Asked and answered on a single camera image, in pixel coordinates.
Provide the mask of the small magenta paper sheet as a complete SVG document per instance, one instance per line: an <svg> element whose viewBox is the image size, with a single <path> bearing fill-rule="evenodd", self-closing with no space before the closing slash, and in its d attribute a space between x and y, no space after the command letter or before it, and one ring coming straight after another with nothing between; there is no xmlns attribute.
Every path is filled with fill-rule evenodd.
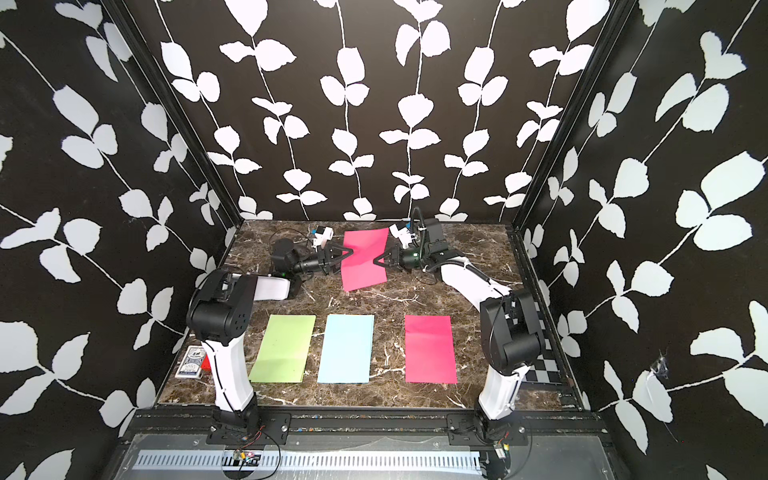
<svg viewBox="0 0 768 480"><path fill-rule="evenodd" d="M345 292L383 284L387 281L384 267L374 264L373 260L386 250L389 230L346 231L343 245L353 250L353 254L341 263L341 278Z"/></svg>

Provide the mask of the light blue paper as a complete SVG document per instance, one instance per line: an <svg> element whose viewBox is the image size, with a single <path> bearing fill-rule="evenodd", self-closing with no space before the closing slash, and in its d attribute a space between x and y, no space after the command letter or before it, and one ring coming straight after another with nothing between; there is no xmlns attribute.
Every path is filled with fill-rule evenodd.
<svg viewBox="0 0 768 480"><path fill-rule="evenodd" d="M373 315L329 315L326 320L317 382L368 383L373 328Z"/></svg>

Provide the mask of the large magenta paper sheet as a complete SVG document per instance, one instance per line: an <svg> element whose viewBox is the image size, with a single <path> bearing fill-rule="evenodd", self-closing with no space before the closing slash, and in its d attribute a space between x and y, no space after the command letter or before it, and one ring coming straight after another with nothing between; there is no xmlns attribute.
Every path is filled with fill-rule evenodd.
<svg viewBox="0 0 768 480"><path fill-rule="evenodd" d="M405 380L456 384L457 369L449 316L405 316Z"/></svg>

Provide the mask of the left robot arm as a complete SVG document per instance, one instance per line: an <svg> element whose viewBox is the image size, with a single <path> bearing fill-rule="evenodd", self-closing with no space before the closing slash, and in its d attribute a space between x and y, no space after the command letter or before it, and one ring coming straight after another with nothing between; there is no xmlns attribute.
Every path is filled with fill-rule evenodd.
<svg viewBox="0 0 768 480"><path fill-rule="evenodd" d="M296 295L303 274L330 274L340 269L354 250L322 240L307 256L281 238L272 246L273 271L266 275L236 274L216 269L208 274L190 300L186 323L201 342L215 386L214 427L257 429L257 400L246 372L244 335L257 301L281 301Z"/></svg>

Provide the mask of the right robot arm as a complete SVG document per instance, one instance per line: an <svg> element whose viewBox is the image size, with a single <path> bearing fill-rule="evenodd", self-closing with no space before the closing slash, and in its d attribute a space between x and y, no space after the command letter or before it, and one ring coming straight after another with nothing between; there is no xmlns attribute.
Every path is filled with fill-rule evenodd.
<svg viewBox="0 0 768 480"><path fill-rule="evenodd" d="M393 246L375 257L373 264L434 273L476 307L481 348L489 365L478 397L480 417L489 421L509 417L525 376L545 348L532 294L502 285L453 249L426 254Z"/></svg>

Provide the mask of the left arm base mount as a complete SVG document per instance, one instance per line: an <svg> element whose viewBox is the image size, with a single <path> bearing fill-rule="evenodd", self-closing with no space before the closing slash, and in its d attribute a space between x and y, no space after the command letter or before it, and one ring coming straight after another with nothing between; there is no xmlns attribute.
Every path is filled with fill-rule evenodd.
<svg viewBox="0 0 768 480"><path fill-rule="evenodd" d="M206 438L208 445L223 445L229 448L256 447L286 443L291 422L288 413L259 410L243 417L235 412L215 410L213 421Z"/></svg>

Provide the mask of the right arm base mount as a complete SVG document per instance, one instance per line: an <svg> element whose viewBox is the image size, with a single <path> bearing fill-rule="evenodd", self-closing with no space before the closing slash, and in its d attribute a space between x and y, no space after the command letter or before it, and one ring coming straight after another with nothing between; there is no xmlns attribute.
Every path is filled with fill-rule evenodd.
<svg viewBox="0 0 768 480"><path fill-rule="evenodd" d="M498 420L490 420L482 411L450 413L446 415L446 433L453 446L529 444L526 428L514 413Z"/></svg>

